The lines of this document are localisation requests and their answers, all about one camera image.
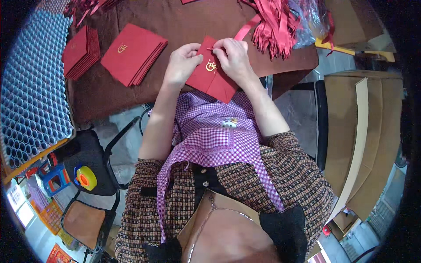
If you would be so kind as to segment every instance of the brown tablecloth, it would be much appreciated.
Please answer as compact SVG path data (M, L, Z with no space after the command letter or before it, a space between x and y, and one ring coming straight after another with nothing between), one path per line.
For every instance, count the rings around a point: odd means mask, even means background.
M201 43L206 35L215 39L234 37L255 14L252 8L237 3L237 0L199 0L185 5L181 0L123 0L103 14L96 13L93 17L85 18L83 24L98 30L102 56L127 23L163 36L168 39L168 46L140 86L125 87L113 79L99 62L78 81L70 80L69 100L75 121L85 124L138 104L155 101L172 51L187 43ZM313 46L293 50L285 61L281 58L270 61L269 54L262 55L253 47L253 31L244 40L249 43L250 63L259 77L290 71L309 72L318 65ZM71 28L70 37L75 33L76 30ZM288 83L296 84L303 78L301 75L293 76L296 80Z

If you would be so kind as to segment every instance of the purple gingham apron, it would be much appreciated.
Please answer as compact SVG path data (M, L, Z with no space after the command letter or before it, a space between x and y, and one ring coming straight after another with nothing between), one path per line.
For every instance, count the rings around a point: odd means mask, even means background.
M235 125L229 120L235 118ZM224 104L198 90L179 96L176 119L181 127L183 141L177 144L157 175L157 210L161 227L161 243L166 241L164 232L165 191L171 165L188 161L204 167L229 163L252 164L273 205L283 211L284 206L268 176L260 156L260 133L254 119L253 108L244 92L237 92L229 104ZM223 128L225 122L236 128ZM174 127L174 138L180 134Z

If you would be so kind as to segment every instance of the red tassel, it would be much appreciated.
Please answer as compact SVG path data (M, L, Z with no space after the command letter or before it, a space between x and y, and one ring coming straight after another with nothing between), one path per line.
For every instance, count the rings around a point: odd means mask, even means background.
M295 32L301 28L300 19L291 13L287 0L255 0L255 4L243 2L260 13L261 23L253 34L253 44L263 54L269 49L270 59L282 56L288 58L297 43Z

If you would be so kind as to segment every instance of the orange crate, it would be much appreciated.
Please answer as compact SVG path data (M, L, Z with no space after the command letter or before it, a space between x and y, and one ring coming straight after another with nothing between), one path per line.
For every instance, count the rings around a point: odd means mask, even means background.
M44 225L54 235L57 235L61 229L61 216L63 215L63 211L60 209L57 202L53 199L53 201L42 211L40 211L33 200L31 201L31 205Z

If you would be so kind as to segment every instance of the red envelope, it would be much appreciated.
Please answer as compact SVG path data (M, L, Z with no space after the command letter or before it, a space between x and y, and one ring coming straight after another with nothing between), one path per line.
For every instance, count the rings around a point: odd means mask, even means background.
M139 85L168 41L146 29L127 24L101 60L126 87Z
M238 89L237 84L221 69L219 60L208 48L216 40L206 36L197 55L203 55L203 62L196 67L186 84L224 102L229 103Z
M86 30L87 26L84 26L64 47L61 60L64 64L65 76L88 52L86 46Z
M66 45L62 61L64 76L77 80L100 59L98 32L84 26Z
M181 0L181 2L183 4L187 4L187 3L190 3L190 2L193 2L193 1L197 1L197 0Z

